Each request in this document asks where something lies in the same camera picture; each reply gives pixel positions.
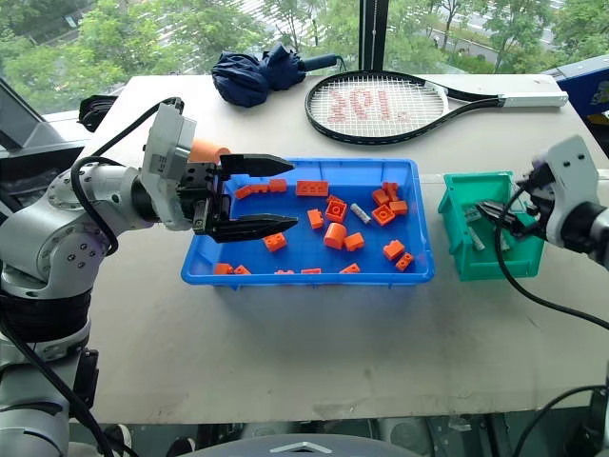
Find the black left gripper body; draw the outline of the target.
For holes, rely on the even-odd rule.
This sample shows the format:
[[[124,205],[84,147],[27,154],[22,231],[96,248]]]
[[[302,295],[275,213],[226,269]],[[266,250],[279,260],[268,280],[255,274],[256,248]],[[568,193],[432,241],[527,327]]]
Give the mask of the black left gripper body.
[[[197,235],[226,237],[231,197],[220,165],[189,163],[176,191],[184,217]]]

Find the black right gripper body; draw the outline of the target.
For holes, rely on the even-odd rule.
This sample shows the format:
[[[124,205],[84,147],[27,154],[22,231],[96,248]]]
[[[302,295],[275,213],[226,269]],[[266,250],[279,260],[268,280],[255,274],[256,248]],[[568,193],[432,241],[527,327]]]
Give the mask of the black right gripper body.
[[[533,169],[518,182],[519,190],[528,194],[524,204],[527,214],[540,220],[547,220],[555,205],[555,195],[551,185],[555,182],[554,175],[546,162],[538,162]]]

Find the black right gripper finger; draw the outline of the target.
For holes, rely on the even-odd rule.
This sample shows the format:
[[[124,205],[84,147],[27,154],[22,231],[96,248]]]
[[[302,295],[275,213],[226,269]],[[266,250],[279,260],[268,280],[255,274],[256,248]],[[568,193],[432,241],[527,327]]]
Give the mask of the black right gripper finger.
[[[538,222],[525,225],[517,214],[506,214],[500,219],[500,225],[513,237],[541,237],[541,227]]]
[[[494,225],[517,225],[520,222],[517,215],[510,211],[501,215],[504,210],[504,204],[496,201],[480,201],[476,204],[476,209],[485,219]]]

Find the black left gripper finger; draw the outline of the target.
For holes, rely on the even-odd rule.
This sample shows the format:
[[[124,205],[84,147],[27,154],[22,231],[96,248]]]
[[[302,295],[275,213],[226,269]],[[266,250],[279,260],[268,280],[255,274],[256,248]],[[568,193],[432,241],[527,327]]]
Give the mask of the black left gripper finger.
[[[253,241],[284,232],[296,226],[298,222],[296,217],[290,216],[247,215],[237,219],[212,222],[204,230],[204,235],[219,244]]]
[[[295,166],[281,157],[271,154],[223,154],[216,170],[218,186],[232,175],[245,174],[250,177],[270,177],[295,169]]]

